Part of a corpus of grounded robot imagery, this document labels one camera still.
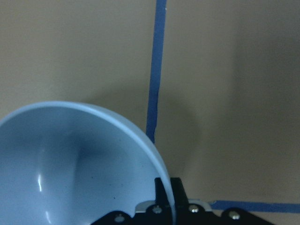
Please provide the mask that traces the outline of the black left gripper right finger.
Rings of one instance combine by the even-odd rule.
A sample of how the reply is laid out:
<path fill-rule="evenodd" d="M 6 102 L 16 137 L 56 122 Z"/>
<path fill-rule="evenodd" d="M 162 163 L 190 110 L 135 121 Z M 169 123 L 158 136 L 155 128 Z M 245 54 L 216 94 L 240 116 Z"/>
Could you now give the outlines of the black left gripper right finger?
<path fill-rule="evenodd" d="M 175 208 L 177 209 L 186 208 L 189 204 L 189 201 L 181 179 L 179 177 L 172 177 L 170 181 L 171 181 L 172 192 L 175 201 Z"/>

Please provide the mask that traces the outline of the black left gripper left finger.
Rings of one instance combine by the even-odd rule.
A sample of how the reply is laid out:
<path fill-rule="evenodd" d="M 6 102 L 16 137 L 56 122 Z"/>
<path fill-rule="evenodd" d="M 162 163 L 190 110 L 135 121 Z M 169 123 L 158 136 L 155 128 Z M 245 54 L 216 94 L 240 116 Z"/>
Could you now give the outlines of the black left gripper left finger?
<path fill-rule="evenodd" d="M 161 178 L 155 178 L 155 205 L 160 208 L 171 208 L 167 198 L 165 187 L 161 181 Z"/>

